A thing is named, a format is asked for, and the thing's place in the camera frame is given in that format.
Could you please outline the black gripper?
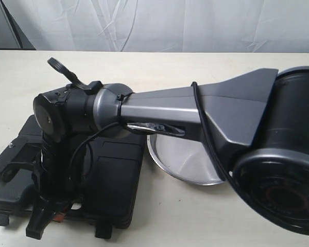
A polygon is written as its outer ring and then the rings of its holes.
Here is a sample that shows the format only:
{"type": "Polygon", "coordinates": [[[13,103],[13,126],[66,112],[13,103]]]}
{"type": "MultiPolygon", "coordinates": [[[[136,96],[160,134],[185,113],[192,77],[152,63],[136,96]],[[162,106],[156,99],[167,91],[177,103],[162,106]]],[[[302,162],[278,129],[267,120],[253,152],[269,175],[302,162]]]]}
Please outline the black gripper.
{"type": "Polygon", "coordinates": [[[37,190],[26,236],[41,238],[55,216],[69,210],[81,194],[85,141],[97,132],[93,103],[102,87],[68,84],[40,93],[33,112],[42,130],[41,154],[32,178],[37,190]]]}

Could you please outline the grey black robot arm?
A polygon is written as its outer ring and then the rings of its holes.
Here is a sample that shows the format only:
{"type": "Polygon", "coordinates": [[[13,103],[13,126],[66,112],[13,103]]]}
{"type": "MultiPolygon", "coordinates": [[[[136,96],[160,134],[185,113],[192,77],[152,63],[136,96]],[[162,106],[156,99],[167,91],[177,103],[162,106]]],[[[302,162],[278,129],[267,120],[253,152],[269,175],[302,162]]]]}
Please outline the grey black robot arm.
{"type": "Polygon", "coordinates": [[[145,93],[120,83],[86,85],[62,65],[55,70],[70,83],[33,101],[43,140],[28,237],[41,239],[79,196],[83,147],[100,135],[127,132],[201,142],[249,207],[309,235],[309,66],[262,68],[224,82],[145,93]]]}

